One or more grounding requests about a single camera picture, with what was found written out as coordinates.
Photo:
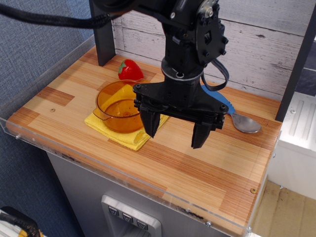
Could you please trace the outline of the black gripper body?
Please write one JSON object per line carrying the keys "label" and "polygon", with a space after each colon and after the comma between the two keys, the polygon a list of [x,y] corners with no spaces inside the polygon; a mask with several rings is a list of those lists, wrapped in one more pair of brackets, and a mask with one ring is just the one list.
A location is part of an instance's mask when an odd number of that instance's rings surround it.
{"label": "black gripper body", "polygon": [[147,109],[194,123],[207,123],[211,130],[223,128],[228,107],[208,95],[199,78],[174,80],[165,77],[163,82],[136,84],[133,91],[139,112]]}

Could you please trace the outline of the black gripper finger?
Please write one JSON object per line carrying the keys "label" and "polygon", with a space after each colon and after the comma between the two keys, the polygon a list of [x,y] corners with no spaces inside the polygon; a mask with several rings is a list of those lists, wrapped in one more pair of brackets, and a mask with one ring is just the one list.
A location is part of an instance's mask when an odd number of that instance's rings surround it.
{"label": "black gripper finger", "polygon": [[198,149],[203,146],[211,131],[211,125],[207,123],[195,123],[191,147]]}
{"label": "black gripper finger", "polygon": [[140,111],[140,117],[145,129],[145,132],[150,136],[154,137],[159,124],[160,124],[160,113],[142,109]]}

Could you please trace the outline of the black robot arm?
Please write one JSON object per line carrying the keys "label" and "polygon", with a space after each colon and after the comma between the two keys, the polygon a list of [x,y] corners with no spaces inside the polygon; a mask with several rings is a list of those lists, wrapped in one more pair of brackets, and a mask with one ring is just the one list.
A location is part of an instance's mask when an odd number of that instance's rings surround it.
{"label": "black robot arm", "polygon": [[95,4],[112,19],[135,10],[161,22],[166,40],[161,62],[164,81],[134,85],[135,107],[148,135],[156,134],[160,115],[167,115],[193,122],[192,148],[202,147],[211,131],[222,128],[228,112],[223,103],[207,95],[225,84],[209,86],[204,77],[204,69],[212,64],[229,79],[218,60],[228,43],[218,1],[97,0]]}

